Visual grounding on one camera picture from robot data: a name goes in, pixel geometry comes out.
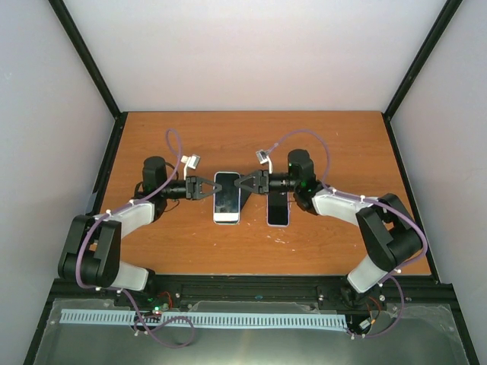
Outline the purple phone black screen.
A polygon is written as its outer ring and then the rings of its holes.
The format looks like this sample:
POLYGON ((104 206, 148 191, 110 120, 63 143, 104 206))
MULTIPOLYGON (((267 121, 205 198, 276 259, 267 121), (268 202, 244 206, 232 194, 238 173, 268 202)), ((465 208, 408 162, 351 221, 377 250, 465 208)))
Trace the purple phone black screen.
POLYGON ((244 206, 248 202, 248 199, 253 194, 253 188, 248 186, 240 187, 240 211, 244 209, 244 206))

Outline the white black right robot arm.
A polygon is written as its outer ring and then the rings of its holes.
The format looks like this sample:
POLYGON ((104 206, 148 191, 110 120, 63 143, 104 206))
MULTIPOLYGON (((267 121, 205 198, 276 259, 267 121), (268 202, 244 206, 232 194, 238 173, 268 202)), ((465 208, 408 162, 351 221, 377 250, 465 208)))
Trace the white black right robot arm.
POLYGON ((318 180, 306 150, 288 154, 286 173, 258 171, 253 191, 261 195, 291 192, 301 210, 358 227, 366 256, 348 273, 347 282, 360 294, 425 254, 428 248, 425 234, 397 195, 373 198, 339 191, 318 180))

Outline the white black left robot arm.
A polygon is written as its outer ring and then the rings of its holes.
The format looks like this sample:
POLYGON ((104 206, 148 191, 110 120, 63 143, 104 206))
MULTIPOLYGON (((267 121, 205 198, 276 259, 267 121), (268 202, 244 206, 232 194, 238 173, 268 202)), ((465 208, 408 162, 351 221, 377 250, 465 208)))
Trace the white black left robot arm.
POLYGON ((235 172, 218 172, 213 180, 199 176, 181 179, 177 171, 167 174, 167 161, 149 157, 142 169, 142 181, 126 205, 98 215, 73 218, 58 264, 60 278, 82 288, 131 290, 142 306, 158 297, 158 286, 151 282, 154 272, 123 262, 121 241, 137 229, 157 221, 167 209, 168 200, 214 199, 214 221, 235 224, 245 196, 237 187, 241 177, 235 172))

